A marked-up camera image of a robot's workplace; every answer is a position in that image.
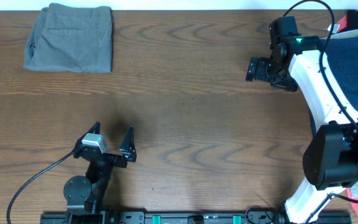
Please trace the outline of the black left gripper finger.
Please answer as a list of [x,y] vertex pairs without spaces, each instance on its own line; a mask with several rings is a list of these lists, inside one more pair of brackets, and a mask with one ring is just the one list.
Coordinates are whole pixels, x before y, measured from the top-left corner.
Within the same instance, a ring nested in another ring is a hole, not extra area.
[[100,127],[101,127],[100,122],[99,121],[95,122],[94,125],[87,132],[85,132],[84,135],[82,135],[82,137],[79,138],[79,142],[82,142],[82,139],[87,134],[99,134],[100,133]]
[[135,162],[137,159],[137,153],[134,143],[134,130],[132,126],[129,126],[124,140],[119,148],[122,152],[122,156],[129,162]]

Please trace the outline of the grey shorts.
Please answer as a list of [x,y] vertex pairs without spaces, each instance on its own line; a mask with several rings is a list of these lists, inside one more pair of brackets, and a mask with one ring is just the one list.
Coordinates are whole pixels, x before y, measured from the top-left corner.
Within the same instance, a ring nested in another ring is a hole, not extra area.
[[112,72],[111,8],[43,8],[24,49],[24,68],[41,72]]

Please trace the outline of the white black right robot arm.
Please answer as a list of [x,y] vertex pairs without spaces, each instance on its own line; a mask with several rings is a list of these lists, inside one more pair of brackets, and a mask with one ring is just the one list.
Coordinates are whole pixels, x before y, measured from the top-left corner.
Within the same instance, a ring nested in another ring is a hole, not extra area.
[[246,80],[261,80],[286,91],[301,90],[316,132],[303,154],[305,177],[283,204],[277,223],[321,222],[332,198],[358,182],[358,111],[336,81],[315,35],[276,35],[269,58],[253,57]]

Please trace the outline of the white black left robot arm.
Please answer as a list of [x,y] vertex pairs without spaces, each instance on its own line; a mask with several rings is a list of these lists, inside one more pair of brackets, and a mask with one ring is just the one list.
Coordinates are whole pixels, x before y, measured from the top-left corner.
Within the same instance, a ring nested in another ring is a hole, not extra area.
[[102,207],[112,170],[126,168],[128,162],[135,162],[137,153],[134,144],[134,130],[130,126],[119,147],[121,155],[106,152],[107,146],[100,134],[101,124],[95,123],[82,137],[77,139],[72,150],[75,159],[89,162],[85,175],[70,178],[63,189],[67,201],[66,223],[114,223],[117,218]]

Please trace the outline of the navy blue garment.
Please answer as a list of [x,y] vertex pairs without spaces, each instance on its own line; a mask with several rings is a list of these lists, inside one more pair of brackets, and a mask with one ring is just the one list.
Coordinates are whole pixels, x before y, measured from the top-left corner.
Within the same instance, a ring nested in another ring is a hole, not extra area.
[[330,39],[325,53],[344,95],[358,111],[358,37]]

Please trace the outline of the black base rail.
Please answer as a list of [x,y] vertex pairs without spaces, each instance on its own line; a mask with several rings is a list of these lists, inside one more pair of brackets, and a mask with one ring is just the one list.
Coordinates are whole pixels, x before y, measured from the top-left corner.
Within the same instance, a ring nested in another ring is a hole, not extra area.
[[246,224],[288,223],[280,212],[250,210],[246,213],[100,213],[69,215],[47,213],[40,216],[41,224],[61,223],[122,223],[122,224]]

